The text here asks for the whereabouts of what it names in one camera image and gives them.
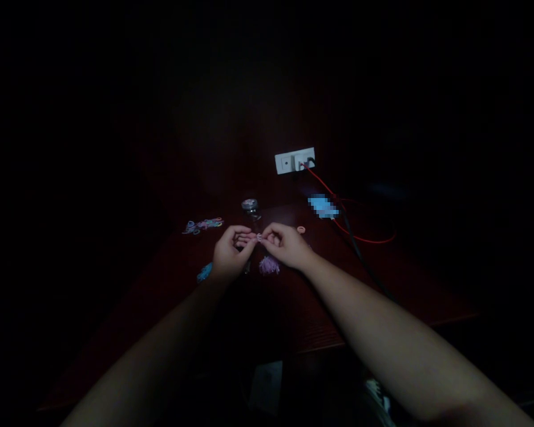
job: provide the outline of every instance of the power plug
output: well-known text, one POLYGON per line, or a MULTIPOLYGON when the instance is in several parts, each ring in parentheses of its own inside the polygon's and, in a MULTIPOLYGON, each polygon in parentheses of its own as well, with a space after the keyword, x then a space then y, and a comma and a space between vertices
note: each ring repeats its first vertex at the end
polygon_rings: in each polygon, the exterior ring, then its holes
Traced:
POLYGON ((304 170, 304 166, 302 166, 301 163, 306 165, 308 168, 314 167, 314 163, 312 161, 307 160, 309 157, 314 158, 314 153, 294 155, 293 156, 293 161, 294 161, 294 166, 295 166, 294 170, 297 172, 304 170))

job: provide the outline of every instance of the black cable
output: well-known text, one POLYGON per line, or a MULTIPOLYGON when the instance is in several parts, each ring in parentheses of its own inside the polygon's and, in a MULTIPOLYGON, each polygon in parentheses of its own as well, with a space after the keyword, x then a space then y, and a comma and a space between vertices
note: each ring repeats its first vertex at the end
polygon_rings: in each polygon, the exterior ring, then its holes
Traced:
MULTIPOLYGON (((316 163, 314 162, 314 159, 312 157, 309 157, 307 161, 311 161, 316 166, 316 163)), ((342 211, 342 216, 344 217, 344 224, 346 224, 346 229, 348 230, 348 234, 350 235, 350 240, 352 241, 352 245, 354 246, 354 251, 356 252, 356 255, 358 256, 358 259, 362 263, 362 266, 368 272, 368 274, 370 275, 370 278, 374 281, 374 283, 382 290, 384 295, 387 296, 389 299, 391 299, 393 302, 397 303, 396 298, 394 298, 394 296, 388 290, 388 288, 385 287, 382 282, 380 282, 380 280, 374 274, 374 272, 372 271, 368 263, 362 257, 362 254, 360 253, 360 249, 358 248, 358 244, 356 243, 356 239, 354 238, 354 233, 352 232, 352 229, 350 228, 350 222, 348 220, 348 217, 346 216, 346 209, 344 209, 344 205, 342 204, 340 197, 336 197, 336 198, 338 200, 338 203, 340 203, 340 210, 342 211)))

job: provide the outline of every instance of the red cable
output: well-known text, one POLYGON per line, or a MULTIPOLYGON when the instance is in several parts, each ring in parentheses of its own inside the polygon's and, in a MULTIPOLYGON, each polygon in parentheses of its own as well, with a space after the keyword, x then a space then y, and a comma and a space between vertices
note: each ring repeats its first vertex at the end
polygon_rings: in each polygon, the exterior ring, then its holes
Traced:
MULTIPOLYGON (((359 202, 357 202, 356 200, 352 200, 352 199, 341 199, 341 198, 338 197, 336 194, 334 194, 334 193, 331 191, 331 189, 328 188, 328 186, 325 184, 325 182, 324 182, 322 179, 320 179, 319 176, 318 176, 316 173, 312 172, 311 169, 310 169, 308 166, 306 166, 304 163, 301 163, 301 166, 303 166, 307 171, 311 172, 312 175, 313 175, 315 178, 317 178, 318 181, 320 181, 321 184, 324 185, 325 189, 327 189, 328 192, 329 192, 332 196, 336 197, 336 198, 339 199, 341 202, 356 202, 356 203, 359 203, 359 202)), ((346 234, 350 234, 350 233, 348 232, 348 230, 345 230, 345 229, 338 223, 338 221, 337 221, 335 218, 332 218, 332 221, 334 221, 334 223, 338 226, 338 228, 340 228, 343 232, 345 232, 346 234)), ((354 236, 354 238, 355 238, 356 240, 360 240, 360 241, 363 241, 363 242, 366 242, 366 243, 376 243, 376 244, 378 244, 378 243, 388 243, 388 242, 391 242, 392 240, 394 240, 394 239, 396 238, 397 235, 398 235, 398 231, 397 231, 397 230, 394 230, 394 231, 393 231, 393 236, 391 236, 389 239, 386 239, 386 240, 366 240, 366 239, 363 239, 363 238, 358 237, 358 236, 354 236)))

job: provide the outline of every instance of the hand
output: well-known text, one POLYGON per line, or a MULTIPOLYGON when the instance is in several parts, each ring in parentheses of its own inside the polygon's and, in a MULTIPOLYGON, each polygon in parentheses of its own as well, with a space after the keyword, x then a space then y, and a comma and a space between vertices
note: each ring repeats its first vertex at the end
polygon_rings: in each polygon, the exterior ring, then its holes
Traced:
POLYGON ((256 234, 251 228, 230 225, 215 244, 214 259, 210 278, 232 282, 240 274, 257 243, 256 234))
POLYGON ((289 267, 305 269, 314 258, 314 252, 293 227, 271 223, 262 233, 261 244, 279 261, 289 267))

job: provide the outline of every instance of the purple tassel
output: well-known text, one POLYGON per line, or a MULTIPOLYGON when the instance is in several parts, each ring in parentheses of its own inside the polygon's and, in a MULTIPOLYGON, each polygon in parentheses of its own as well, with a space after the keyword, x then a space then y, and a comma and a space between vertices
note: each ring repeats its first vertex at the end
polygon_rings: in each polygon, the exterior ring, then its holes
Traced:
POLYGON ((279 274, 279 263, 273 257, 267 256, 259 263, 259 271, 263 276, 277 272, 279 274))

